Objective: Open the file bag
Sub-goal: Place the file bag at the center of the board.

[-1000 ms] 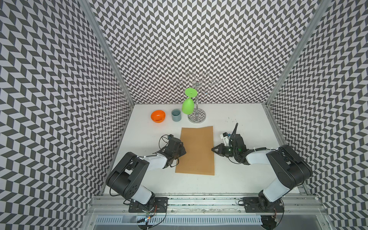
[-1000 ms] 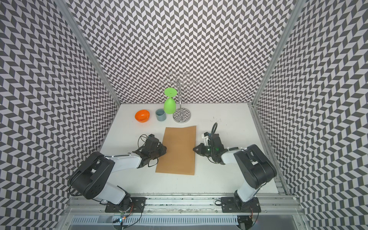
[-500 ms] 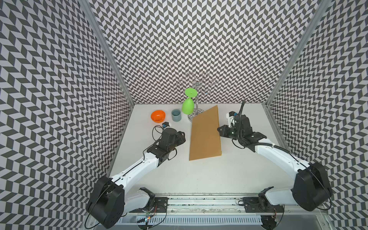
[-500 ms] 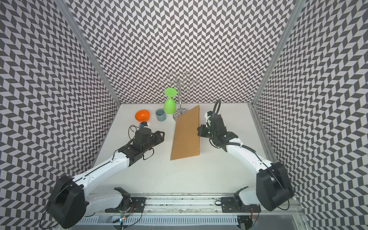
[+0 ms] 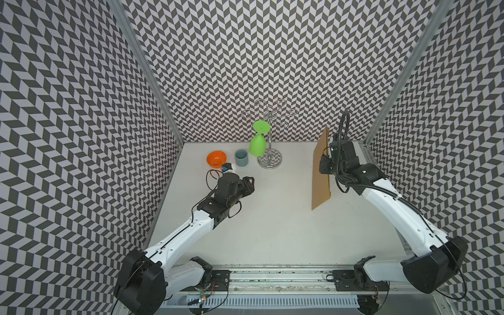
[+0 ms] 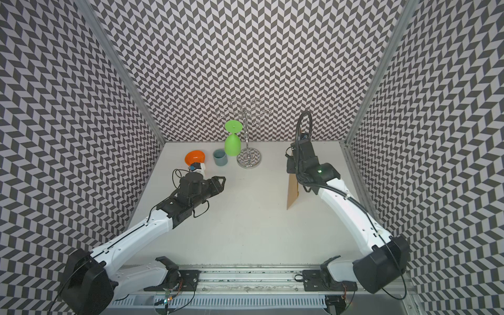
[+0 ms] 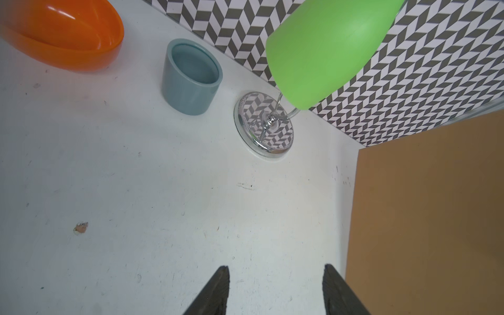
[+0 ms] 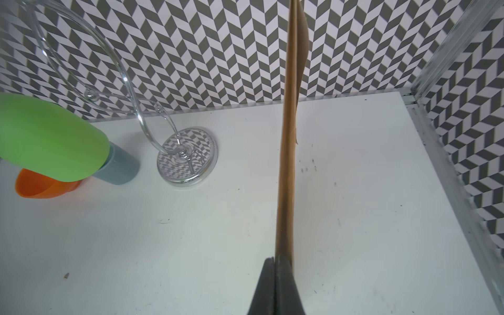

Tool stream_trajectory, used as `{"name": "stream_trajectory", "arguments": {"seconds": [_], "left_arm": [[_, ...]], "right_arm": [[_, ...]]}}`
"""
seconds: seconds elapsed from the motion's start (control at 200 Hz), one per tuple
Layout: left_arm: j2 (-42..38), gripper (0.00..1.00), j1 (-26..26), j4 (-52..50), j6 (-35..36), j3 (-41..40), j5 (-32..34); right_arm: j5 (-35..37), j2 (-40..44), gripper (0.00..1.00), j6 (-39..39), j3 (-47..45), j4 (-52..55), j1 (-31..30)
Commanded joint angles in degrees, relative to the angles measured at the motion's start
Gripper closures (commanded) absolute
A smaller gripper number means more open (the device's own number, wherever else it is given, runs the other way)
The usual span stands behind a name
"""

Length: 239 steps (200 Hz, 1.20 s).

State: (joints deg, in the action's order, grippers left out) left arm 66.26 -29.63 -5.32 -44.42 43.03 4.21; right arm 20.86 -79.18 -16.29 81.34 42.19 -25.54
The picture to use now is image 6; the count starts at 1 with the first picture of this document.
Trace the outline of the brown kraft file bag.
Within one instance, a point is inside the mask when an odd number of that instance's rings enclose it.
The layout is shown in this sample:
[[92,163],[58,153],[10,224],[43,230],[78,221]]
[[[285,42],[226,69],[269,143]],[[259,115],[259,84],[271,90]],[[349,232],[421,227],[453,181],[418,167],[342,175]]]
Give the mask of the brown kraft file bag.
[[289,174],[286,209],[289,210],[299,197],[299,183],[295,174]]

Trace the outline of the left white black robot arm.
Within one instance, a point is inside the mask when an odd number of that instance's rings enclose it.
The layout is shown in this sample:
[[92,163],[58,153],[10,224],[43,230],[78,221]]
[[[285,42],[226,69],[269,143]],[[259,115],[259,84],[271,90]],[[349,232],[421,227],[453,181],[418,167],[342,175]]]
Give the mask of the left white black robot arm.
[[225,183],[225,177],[205,179],[196,172],[184,175],[178,188],[157,203],[140,223],[90,251],[75,250],[65,264],[58,297],[75,314],[100,314],[111,302],[140,290],[182,291],[189,281],[184,280],[179,266],[165,256],[129,269],[124,264],[160,236],[195,217],[195,209],[222,193]]

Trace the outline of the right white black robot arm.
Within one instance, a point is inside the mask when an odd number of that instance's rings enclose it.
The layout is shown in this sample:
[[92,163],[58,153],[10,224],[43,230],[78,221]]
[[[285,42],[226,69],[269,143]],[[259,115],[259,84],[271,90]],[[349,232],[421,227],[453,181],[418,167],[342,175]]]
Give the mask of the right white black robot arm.
[[345,224],[355,241],[358,258],[334,256],[320,266],[327,288],[345,282],[359,283],[367,292],[377,293],[402,278],[410,260],[410,244],[404,236],[393,236],[366,211],[347,188],[332,164],[320,164],[310,140],[291,143],[287,172],[300,185],[313,191]]

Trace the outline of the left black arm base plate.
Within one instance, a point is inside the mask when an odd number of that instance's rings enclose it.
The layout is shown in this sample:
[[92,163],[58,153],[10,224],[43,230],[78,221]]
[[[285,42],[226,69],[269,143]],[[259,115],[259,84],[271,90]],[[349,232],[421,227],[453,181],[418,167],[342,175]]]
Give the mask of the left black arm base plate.
[[146,287],[143,291],[194,291],[198,287],[200,274],[200,270],[169,271],[160,285]]

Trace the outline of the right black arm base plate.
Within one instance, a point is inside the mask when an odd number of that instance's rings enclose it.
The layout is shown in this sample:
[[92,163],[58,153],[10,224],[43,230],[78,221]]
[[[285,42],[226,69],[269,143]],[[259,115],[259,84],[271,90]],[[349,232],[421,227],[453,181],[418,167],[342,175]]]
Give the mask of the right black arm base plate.
[[357,291],[358,286],[356,282],[337,282],[328,272],[322,270],[303,270],[301,273],[303,277],[303,285],[305,291]]

